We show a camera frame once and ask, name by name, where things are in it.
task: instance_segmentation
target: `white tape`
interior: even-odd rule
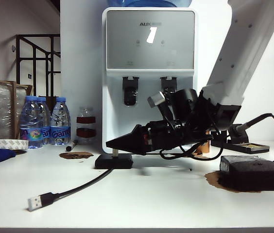
[[[27,150],[27,140],[0,139],[0,149]]]

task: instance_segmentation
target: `usb cable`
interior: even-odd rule
[[[39,195],[37,197],[34,197],[34,198],[29,198],[28,199],[28,210],[31,212],[33,210],[36,210],[36,209],[39,209],[39,208],[42,208],[44,206],[47,206],[47,205],[51,205],[54,203],[54,201],[57,201],[61,198],[65,198],[73,193],[76,193],[82,189],[85,189],[89,186],[91,186],[92,184],[100,181],[101,179],[103,179],[104,177],[106,177],[108,174],[110,174],[112,172],[113,168],[111,169],[108,169],[107,171],[105,171],[103,174],[101,174],[100,176],[96,177],[95,179],[79,186],[79,187],[76,187],[74,189],[71,189],[69,191],[66,191],[66,192],[63,192],[63,193],[45,193],[45,194],[42,194],[42,195]]]

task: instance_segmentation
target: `water bottle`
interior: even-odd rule
[[[29,149],[43,146],[42,127],[42,116],[36,102],[36,96],[26,96],[26,102],[19,118],[19,129],[20,139],[29,141]]]
[[[66,145],[71,138],[70,114],[65,97],[57,97],[51,115],[51,144]]]
[[[80,108],[77,116],[78,144],[91,144],[96,140],[96,118],[92,108]]]
[[[43,119],[42,135],[43,135],[43,144],[50,143],[50,133],[51,133],[51,115],[50,110],[46,104],[46,97],[37,98],[38,106],[40,108],[40,114]]]
[[[116,7],[188,7],[192,0],[108,0],[109,6]]]

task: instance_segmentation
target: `red and white bottle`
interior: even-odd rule
[[[92,144],[96,141],[96,117],[92,108],[80,108],[76,134],[80,145]]]

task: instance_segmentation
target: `white table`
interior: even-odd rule
[[[259,156],[274,160],[274,142],[260,143],[271,149]],[[219,150],[210,149],[207,156]],[[211,186],[204,175],[219,170],[220,159],[168,161],[158,155],[134,155],[132,169],[114,170],[91,187],[29,212],[28,198],[67,191],[104,172],[93,169],[98,150],[76,146],[74,151],[95,156],[67,160],[59,157],[65,147],[47,145],[0,163],[0,230],[231,232],[235,228],[234,232],[243,232],[237,228],[248,228],[260,232],[257,228],[264,228],[274,232],[274,191],[234,193]],[[241,153],[223,151],[223,155],[235,154]]]

